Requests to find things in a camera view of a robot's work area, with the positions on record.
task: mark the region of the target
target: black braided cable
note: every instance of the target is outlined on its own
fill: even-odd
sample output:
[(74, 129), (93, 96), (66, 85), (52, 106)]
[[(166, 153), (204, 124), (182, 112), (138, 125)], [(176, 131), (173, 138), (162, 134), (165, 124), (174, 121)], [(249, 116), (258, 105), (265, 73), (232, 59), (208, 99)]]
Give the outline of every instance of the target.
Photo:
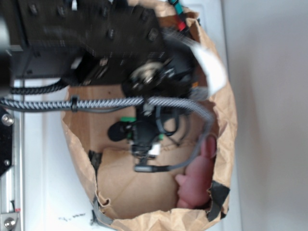
[(43, 87), (33, 88), (11, 88), (11, 94), (13, 95), (40, 95), (55, 92), (67, 87), (68, 84), (64, 83), (61, 79), (53, 84)]

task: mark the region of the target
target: bolt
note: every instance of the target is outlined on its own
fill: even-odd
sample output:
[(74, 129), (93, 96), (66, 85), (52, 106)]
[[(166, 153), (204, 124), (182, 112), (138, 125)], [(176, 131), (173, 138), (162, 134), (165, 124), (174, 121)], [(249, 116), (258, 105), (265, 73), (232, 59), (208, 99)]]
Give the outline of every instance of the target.
[(4, 161), (4, 165), (5, 165), (6, 167), (8, 167), (8, 166), (11, 165), (11, 162), (10, 162), (9, 160), (5, 160), (5, 161)]
[(114, 39), (115, 38), (115, 30), (114, 29), (109, 29), (108, 30), (108, 38)]
[(57, 7), (58, 9), (58, 14), (61, 16), (61, 17), (66, 17), (66, 8), (64, 6), (58, 6)]
[(136, 89), (138, 86), (139, 86), (139, 83), (135, 83), (132, 88)]
[(152, 30), (149, 33), (149, 41), (153, 42), (158, 36), (158, 30), (156, 28), (152, 28)]
[(7, 218), (4, 222), (4, 227), (7, 230), (12, 230), (16, 226), (16, 221), (13, 218)]
[(30, 10), (30, 13), (31, 13), (33, 16), (37, 16), (38, 13), (39, 13), (36, 4), (29, 4), (29, 10)]
[(100, 66), (106, 66), (108, 63), (108, 58), (102, 58), (100, 60)]
[(1, 120), (2, 124), (8, 127), (14, 123), (14, 117), (10, 114), (4, 114)]

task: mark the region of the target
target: screw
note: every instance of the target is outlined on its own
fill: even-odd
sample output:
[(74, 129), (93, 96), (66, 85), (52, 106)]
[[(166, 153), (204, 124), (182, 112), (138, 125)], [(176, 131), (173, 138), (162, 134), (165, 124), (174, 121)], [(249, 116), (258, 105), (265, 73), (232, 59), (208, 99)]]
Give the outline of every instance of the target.
[(6, 167), (8, 167), (8, 166), (11, 165), (11, 162), (10, 162), (9, 160), (5, 160), (5, 161), (4, 161), (4, 165), (5, 165)]
[(147, 21), (148, 18), (149, 18), (149, 15), (150, 15), (149, 10), (148, 10), (148, 9), (144, 9), (144, 11), (143, 11), (142, 14), (141, 14), (141, 19), (142, 19), (143, 21)]
[(149, 41), (153, 42), (158, 36), (158, 30), (156, 28), (152, 28), (152, 30), (149, 33)]
[(108, 30), (108, 38), (114, 39), (115, 38), (115, 30), (114, 29), (109, 29)]
[(2, 124), (8, 127), (14, 123), (14, 117), (10, 114), (4, 114), (1, 120)]
[(4, 222), (4, 227), (7, 230), (12, 230), (16, 226), (16, 221), (13, 218), (7, 218)]
[(89, 85), (90, 83), (92, 82), (92, 80), (91, 79), (88, 79), (88, 80), (85, 80), (84, 82), (83, 82), (83, 85)]
[(61, 16), (61, 17), (66, 17), (66, 8), (64, 6), (58, 6), (57, 7), (58, 9), (58, 14)]
[(29, 4), (29, 10), (30, 10), (30, 13), (31, 13), (33, 16), (37, 16), (38, 13), (39, 13), (36, 4)]
[(107, 17), (108, 16), (108, 7), (104, 7), (104, 9), (103, 9), (103, 17)]

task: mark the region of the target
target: black tape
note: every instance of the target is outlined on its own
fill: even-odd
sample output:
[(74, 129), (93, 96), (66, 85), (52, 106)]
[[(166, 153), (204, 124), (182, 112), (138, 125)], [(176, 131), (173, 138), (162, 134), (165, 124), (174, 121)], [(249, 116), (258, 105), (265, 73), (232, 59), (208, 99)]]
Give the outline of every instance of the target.
[(76, 95), (73, 95), (71, 97), (71, 103), (72, 103), (71, 109), (72, 109), (72, 112), (77, 112), (78, 111), (78, 108), (77, 108), (78, 98), (79, 97), (76, 96)]
[(102, 156), (103, 156), (102, 153), (96, 153), (95, 151), (89, 150), (89, 159), (95, 170), (95, 175), (97, 175), (98, 168), (101, 165)]
[(219, 216), (221, 213), (221, 217), (225, 217), (222, 215), (221, 208), (223, 204), (225, 203), (228, 195), (229, 195), (230, 189), (216, 181), (212, 182), (211, 187), (211, 195), (212, 195), (212, 208), (211, 211), (208, 213), (207, 218), (209, 221), (213, 221), (215, 218)]
[(220, 213), (220, 219), (224, 219), (227, 214), (224, 214), (223, 212)]

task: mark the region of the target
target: white surface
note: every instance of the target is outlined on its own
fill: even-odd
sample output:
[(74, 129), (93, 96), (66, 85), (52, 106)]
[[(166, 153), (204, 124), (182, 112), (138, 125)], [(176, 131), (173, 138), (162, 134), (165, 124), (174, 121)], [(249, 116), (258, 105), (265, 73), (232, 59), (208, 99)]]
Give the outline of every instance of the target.
[[(226, 64), (220, 1), (190, 0), (189, 6), (202, 12), (201, 24), (216, 42)], [(29, 84), (34, 83), (42, 84), (38, 81), (31, 81)], [(64, 94), (65, 90), (62, 90), (35, 99), (61, 100)], [(92, 206), (71, 162), (60, 113), (26, 114), (25, 123), (25, 231), (108, 230), (90, 225)], [(234, 171), (230, 211), (222, 222), (209, 230), (240, 231), (240, 215), (237, 177)]]
[(224, 0), (245, 231), (308, 230), (308, 1)]

